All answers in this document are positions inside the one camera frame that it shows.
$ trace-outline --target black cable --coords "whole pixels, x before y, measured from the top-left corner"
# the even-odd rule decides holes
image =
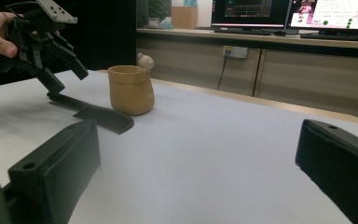
[[[217,89],[218,89],[218,90],[219,90],[219,88],[220,88],[220,83],[222,83],[223,74],[225,73],[226,63],[227,63],[227,59],[228,59],[228,54],[229,54],[229,50],[226,50],[225,58],[224,58],[224,61],[223,61],[222,75],[220,75],[219,83],[217,84]]]

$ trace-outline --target wall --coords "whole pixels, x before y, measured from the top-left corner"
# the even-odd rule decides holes
[[[197,26],[211,26],[213,0],[198,0],[199,17]],[[173,7],[182,7],[183,0],[172,0]]]

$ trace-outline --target white table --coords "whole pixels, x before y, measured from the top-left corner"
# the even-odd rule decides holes
[[[110,107],[107,75],[58,74],[62,94]],[[152,111],[117,135],[99,128],[102,168],[70,223],[350,223],[295,165],[303,119],[358,123],[154,84]],[[0,86],[0,184],[7,169],[79,121],[36,79]]]

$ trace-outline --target knife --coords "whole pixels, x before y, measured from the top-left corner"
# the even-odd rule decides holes
[[[48,98],[55,103],[78,111],[74,114],[74,117],[79,119],[95,119],[98,126],[117,134],[124,133],[133,126],[133,119],[130,116],[113,109],[90,105],[59,93],[49,92]]]

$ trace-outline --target electrical socket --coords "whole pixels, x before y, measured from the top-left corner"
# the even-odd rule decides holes
[[[223,46],[223,56],[226,56],[226,51],[228,51],[228,57],[233,58],[246,58],[248,54],[248,48],[244,47],[234,47],[234,46]]]

